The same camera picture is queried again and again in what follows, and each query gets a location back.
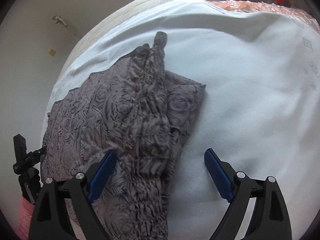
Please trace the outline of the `grey quilted rose-pattern jacket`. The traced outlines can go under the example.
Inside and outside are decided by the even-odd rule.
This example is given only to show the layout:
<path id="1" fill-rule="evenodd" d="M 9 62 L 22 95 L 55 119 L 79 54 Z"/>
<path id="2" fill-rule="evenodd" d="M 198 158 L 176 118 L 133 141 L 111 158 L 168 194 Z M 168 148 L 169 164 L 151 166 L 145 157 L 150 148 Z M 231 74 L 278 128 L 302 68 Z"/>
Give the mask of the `grey quilted rose-pattern jacket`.
<path id="1" fill-rule="evenodd" d="M 71 179 L 116 152 L 116 169 L 93 204 L 112 239 L 168 237 L 171 181 L 205 86 L 165 69 L 166 44 L 158 32 L 152 46 L 92 73 L 48 113 L 42 179 Z"/>

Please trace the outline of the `pink floral quilt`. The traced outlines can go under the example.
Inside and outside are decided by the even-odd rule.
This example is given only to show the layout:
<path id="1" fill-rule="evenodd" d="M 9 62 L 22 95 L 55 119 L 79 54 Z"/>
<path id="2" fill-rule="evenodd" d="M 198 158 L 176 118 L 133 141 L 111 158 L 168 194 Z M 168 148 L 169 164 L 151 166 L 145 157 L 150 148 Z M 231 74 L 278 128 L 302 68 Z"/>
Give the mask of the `pink floral quilt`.
<path id="1" fill-rule="evenodd" d="M 319 23 L 314 17 L 302 9 L 288 8 L 274 3 L 268 4 L 265 2 L 251 2 L 251 1 L 209 1 L 209 3 L 221 7 L 227 11 L 233 12 L 272 12 L 289 16 L 290 18 L 302 24 L 302 27 L 308 26 L 319 34 Z"/>

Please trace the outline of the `pink checked cloth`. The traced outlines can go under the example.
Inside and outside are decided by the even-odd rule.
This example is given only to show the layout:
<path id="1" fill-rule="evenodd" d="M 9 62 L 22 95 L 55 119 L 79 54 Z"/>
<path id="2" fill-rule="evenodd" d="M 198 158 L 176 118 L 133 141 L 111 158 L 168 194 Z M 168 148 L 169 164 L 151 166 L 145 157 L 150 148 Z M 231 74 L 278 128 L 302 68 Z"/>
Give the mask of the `pink checked cloth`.
<path id="1" fill-rule="evenodd" d="M 21 240 L 27 240 L 29 237 L 30 223 L 34 211 L 34 205 L 21 197 L 20 208 L 18 214 L 18 226 L 14 228 L 14 232 Z"/>

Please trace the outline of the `wall pipe fitting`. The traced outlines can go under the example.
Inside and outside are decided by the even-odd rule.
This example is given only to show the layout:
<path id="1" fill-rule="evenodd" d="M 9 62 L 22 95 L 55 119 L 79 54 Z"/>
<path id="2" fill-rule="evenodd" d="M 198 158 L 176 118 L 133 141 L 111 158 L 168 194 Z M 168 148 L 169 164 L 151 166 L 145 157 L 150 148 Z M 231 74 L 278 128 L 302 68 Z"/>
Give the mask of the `wall pipe fitting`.
<path id="1" fill-rule="evenodd" d="M 65 20 L 61 16 L 55 15 L 52 17 L 52 20 L 55 22 L 55 24 L 63 25 L 65 28 L 68 27 L 68 24 L 65 22 Z"/>

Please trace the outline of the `yellow wall socket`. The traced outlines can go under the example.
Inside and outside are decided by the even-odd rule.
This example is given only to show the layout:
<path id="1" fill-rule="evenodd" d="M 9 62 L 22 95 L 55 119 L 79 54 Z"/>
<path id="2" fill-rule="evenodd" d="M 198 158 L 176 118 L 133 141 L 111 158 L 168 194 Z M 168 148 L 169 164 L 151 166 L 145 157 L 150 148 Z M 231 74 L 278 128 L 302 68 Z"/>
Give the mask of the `yellow wall socket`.
<path id="1" fill-rule="evenodd" d="M 49 51 L 49 55 L 55 56 L 55 54 L 56 54 L 56 51 L 55 51 L 55 50 L 51 49 L 51 50 Z"/>

